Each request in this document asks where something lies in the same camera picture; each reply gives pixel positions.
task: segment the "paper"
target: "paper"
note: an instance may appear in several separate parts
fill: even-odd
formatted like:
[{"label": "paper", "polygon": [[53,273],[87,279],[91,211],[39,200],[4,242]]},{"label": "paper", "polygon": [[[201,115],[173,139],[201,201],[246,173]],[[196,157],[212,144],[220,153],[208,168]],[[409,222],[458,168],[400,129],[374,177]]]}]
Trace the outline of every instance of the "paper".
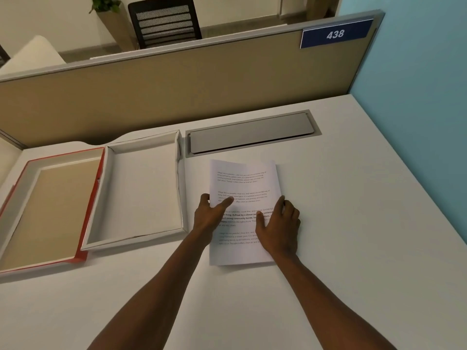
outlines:
[{"label": "paper", "polygon": [[210,265],[250,264],[272,261],[256,232],[256,212],[265,223],[281,196],[276,164],[241,164],[212,159],[209,188],[211,207],[229,196],[234,202],[225,211],[209,245]]}]

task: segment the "green leaves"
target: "green leaves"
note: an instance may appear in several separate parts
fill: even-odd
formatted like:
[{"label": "green leaves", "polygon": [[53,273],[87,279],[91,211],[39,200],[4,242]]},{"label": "green leaves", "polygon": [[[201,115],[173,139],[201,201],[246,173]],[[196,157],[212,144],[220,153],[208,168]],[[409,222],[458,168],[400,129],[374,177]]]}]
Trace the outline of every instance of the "green leaves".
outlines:
[{"label": "green leaves", "polygon": [[92,7],[89,13],[93,10],[96,12],[120,12],[120,0],[92,0]]}]

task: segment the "blue sign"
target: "blue sign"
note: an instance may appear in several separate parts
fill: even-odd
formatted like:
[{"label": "blue sign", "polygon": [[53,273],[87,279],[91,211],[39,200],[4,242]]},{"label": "blue sign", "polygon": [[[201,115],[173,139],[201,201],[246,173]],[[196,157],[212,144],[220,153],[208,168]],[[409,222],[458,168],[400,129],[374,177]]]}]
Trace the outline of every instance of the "blue sign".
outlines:
[{"label": "blue sign", "polygon": [[373,23],[372,19],[366,19],[337,26],[303,29],[300,49],[365,38],[370,30],[371,23]]}]

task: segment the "potted plant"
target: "potted plant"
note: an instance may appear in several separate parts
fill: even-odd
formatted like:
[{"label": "potted plant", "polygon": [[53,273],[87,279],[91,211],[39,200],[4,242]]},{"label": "potted plant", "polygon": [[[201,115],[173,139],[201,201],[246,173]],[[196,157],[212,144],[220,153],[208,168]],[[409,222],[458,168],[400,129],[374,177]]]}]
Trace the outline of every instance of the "potted plant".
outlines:
[{"label": "potted plant", "polygon": [[120,0],[92,0],[92,8],[106,26],[122,51],[135,50],[135,31]]}]

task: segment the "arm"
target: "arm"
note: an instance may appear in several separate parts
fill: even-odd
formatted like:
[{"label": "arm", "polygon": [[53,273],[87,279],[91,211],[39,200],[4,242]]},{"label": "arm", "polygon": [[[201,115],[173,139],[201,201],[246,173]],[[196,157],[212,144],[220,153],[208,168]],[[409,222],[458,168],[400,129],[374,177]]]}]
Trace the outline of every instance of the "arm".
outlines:
[{"label": "arm", "polygon": [[188,282],[204,248],[213,237],[227,198],[214,208],[202,194],[193,230],[180,243],[162,269],[112,318],[88,350],[162,350],[169,337]]},{"label": "arm", "polygon": [[266,227],[263,214],[256,213],[256,234],[290,283],[323,349],[395,350],[300,262],[296,256],[299,215],[281,196]]}]

